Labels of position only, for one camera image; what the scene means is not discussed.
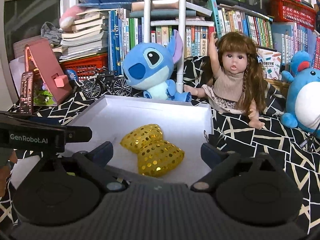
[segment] doll's head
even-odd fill
[[[267,83],[263,79],[263,68],[258,62],[257,47],[252,39],[231,32],[219,40],[217,47],[219,63],[226,74],[244,73],[243,91],[237,103],[238,108],[248,113],[250,103],[254,99],[257,110],[264,110]],[[212,85],[212,79],[209,80],[208,85]]]

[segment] red inner ear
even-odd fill
[[[299,64],[299,66],[298,66],[298,72],[300,72],[300,71],[302,71],[302,70],[304,70],[304,69],[306,69],[306,68],[309,68],[310,67],[310,62],[308,62],[308,61],[302,61],[300,64]]]

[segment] doll's dress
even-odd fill
[[[243,89],[244,73],[225,74],[220,68],[215,75],[213,87],[203,85],[210,105],[222,113],[243,114],[242,110],[236,109],[236,103],[239,101]]]

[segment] bicycle wheel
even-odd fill
[[[132,87],[130,87],[124,77],[116,77],[112,85],[112,90],[117,96],[130,96]]]
[[[101,95],[102,87],[94,80],[90,80],[84,83],[82,87],[82,93],[87,99],[94,99]]]

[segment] blue plush toy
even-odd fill
[[[314,132],[320,121],[320,71],[310,66],[309,54],[298,51],[291,60],[291,73],[282,71],[290,87],[281,123],[289,128],[298,126],[305,132]]]
[[[173,34],[167,47],[157,43],[134,46],[123,61],[123,75],[129,86],[143,90],[145,98],[191,102],[191,93],[177,92],[176,83],[169,79],[183,49],[179,32]]]

